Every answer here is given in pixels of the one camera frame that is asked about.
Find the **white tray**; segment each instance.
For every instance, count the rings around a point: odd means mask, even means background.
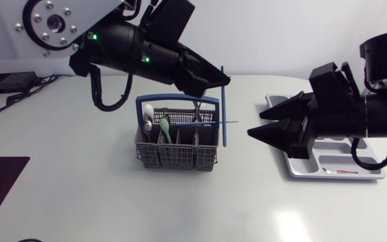
[[[287,99],[290,95],[266,95],[267,108],[273,107]],[[383,179],[386,174],[383,169],[369,171],[358,166],[350,153],[351,139],[316,139],[314,141],[312,155],[310,159],[288,158],[284,152],[289,173],[293,177],[305,178],[333,178],[333,179]],[[373,150],[364,139],[360,139],[357,154],[364,161],[378,163]],[[327,173],[329,171],[344,170],[357,171],[355,173]]]

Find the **green spoon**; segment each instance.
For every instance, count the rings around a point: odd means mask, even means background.
[[[165,118],[161,119],[161,130],[167,135],[168,143],[173,144],[173,142],[171,142],[171,137],[169,136],[169,123]]]

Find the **gray plastic basket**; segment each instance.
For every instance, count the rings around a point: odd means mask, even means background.
[[[214,122],[218,117],[214,110],[200,110],[203,122]],[[173,144],[162,132],[159,122],[169,116],[169,134]],[[195,110],[155,108],[155,123],[150,134],[150,142],[141,126],[137,128],[135,145],[137,158],[145,168],[197,169],[212,171],[217,162],[218,126],[176,126],[175,123],[192,122]]]

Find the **table surface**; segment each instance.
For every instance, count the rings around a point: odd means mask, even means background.
[[[103,77],[104,102],[125,83]],[[265,94],[301,90],[311,91],[306,80],[232,77],[226,115],[239,123],[228,124],[219,163],[175,171],[145,169],[134,145],[135,97],[174,86],[135,77],[126,104],[104,113],[89,79],[61,78],[0,113],[0,156],[31,157],[0,207],[0,241],[387,241],[387,177],[296,179],[282,152],[247,135],[265,123]],[[385,156],[387,138],[369,143]]]

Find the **dish rack basket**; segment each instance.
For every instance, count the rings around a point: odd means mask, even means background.
[[[142,131],[148,118],[142,114],[142,103],[161,100],[183,100],[213,104],[214,110],[155,108],[154,123],[150,132],[150,142]],[[137,159],[145,168],[197,169],[212,171],[217,163],[219,142],[219,100],[213,97],[195,98],[184,94],[144,95],[136,98],[138,128],[135,135]],[[169,117],[169,135],[173,144],[161,130],[160,121]],[[214,122],[195,126],[176,126],[184,122]]]

